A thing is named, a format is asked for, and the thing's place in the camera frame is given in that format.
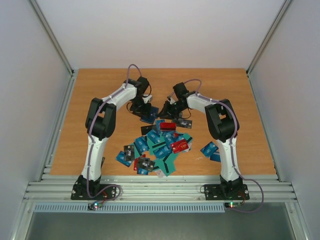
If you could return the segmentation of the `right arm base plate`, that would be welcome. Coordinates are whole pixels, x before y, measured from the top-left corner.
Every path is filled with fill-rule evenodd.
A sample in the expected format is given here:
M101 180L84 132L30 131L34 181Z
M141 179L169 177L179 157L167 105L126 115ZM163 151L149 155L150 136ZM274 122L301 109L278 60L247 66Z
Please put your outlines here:
M249 190L246 184L242 184L239 188L227 190L220 184L205 184L204 196L207 201L242 201L249 200Z

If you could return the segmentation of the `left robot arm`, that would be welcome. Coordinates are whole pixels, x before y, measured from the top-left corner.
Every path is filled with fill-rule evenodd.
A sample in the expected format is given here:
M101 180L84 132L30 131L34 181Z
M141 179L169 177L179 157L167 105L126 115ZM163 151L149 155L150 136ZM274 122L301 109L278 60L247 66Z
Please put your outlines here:
M149 81L140 76L137 80L126 80L111 95L92 99L85 121L88 134L88 150L81 177L86 181L83 194L89 199L96 199L101 191L101 163L108 139L116 128L116 115L123 105L131 102L134 115L149 117L152 105L145 91Z

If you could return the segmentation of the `dark blue card holder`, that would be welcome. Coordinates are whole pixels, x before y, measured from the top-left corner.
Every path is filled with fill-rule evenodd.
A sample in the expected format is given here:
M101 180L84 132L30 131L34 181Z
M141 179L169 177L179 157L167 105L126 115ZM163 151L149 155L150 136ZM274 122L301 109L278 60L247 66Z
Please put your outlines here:
M159 108L152 106L149 115L142 116L140 118L141 122L153 125L155 120L158 118Z

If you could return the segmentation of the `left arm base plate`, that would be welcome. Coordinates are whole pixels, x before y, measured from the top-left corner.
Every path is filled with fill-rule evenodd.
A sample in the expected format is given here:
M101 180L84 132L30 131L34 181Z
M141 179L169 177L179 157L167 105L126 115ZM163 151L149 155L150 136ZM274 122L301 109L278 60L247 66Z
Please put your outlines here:
M71 200L75 201L103 201L103 200L113 200L119 189L112 184L100 184L99 186L89 187L89 194L87 192L87 187L80 184L75 184L71 191Z

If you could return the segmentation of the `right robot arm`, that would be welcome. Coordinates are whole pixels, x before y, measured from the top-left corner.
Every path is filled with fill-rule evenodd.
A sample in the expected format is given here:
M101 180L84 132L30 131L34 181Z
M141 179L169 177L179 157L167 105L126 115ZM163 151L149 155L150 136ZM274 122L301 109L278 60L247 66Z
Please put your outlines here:
M168 97L158 116L177 119L186 109L205 114L210 135L216 140L221 162L219 194L224 199L234 197L243 185L238 167L236 143L239 122L228 99L215 100L197 91L187 90L183 82L173 86L177 101Z

